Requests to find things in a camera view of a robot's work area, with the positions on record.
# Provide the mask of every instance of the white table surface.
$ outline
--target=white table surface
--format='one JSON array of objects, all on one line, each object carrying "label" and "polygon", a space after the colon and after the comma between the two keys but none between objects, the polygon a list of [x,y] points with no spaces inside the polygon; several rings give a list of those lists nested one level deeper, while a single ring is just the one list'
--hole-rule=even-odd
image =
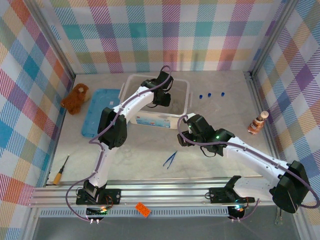
[{"label": "white table surface", "polygon": [[[91,93],[101,88],[120,89],[130,74],[77,75],[74,85],[84,83]],[[158,76],[159,73],[139,74]],[[242,71],[181,71],[173,72],[172,76],[190,83],[193,100],[188,113],[200,114],[214,129],[227,129],[247,144],[270,154],[263,132],[258,135],[247,132],[248,125],[258,113]],[[66,113],[48,183],[52,183],[68,154],[70,157],[61,181],[83,179],[95,168],[99,147],[88,144],[89,138],[81,134],[89,105],[90,101],[86,102],[79,114]],[[111,180],[258,176],[237,159],[219,155],[208,158],[198,146],[180,146],[175,129],[129,123],[127,131],[126,142],[117,151],[111,165]],[[178,152],[170,168],[163,167],[176,150]]]}]

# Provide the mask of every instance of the blue tray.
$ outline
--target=blue tray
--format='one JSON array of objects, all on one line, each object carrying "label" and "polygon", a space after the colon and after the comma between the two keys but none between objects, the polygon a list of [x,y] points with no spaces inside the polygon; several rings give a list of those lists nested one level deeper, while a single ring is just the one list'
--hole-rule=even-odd
[{"label": "blue tray", "polygon": [[98,127],[102,110],[119,105],[119,89],[98,89],[94,92],[86,114],[81,133],[84,137],[93,138],[98,135]]}]

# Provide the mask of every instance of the orange lego brick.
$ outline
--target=orange lego brick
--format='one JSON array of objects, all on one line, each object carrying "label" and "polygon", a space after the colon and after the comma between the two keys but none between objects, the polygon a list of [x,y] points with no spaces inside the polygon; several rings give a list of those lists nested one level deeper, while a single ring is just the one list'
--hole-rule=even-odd
[{"label": "orange lego brick", "polygon": [[145,218],[151,213],[150,209],[143,205],[142,202],[138,202],[138,204],[135,206],[135,209],[137,209],[138,212],[141,213]]}]

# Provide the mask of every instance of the teddy bear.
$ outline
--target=teddy bear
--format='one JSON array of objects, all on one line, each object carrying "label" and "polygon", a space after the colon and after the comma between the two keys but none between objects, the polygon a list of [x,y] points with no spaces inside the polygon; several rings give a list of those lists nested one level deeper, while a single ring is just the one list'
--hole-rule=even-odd
[{"label": "teddy bear", "polygon": [[68,94],[68,96],[61,101],[61,107],[68,110],[71,115],[77,114],[81,110],[83,103],[88,101],[91,97],[88,86],[83,83],[78,83]]}]

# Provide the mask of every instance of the container label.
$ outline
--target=container label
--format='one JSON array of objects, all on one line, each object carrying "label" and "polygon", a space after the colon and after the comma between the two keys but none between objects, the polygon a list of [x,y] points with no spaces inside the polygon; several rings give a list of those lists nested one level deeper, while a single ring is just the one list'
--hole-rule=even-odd
[{"label": "container label", "polygon": [[144,116],[136,116],[136,123],[147,126],[155,126],[161,128],[170,128],[170,120],[161,119],[161,118],[152,118],[152,117],[144,117]]}]

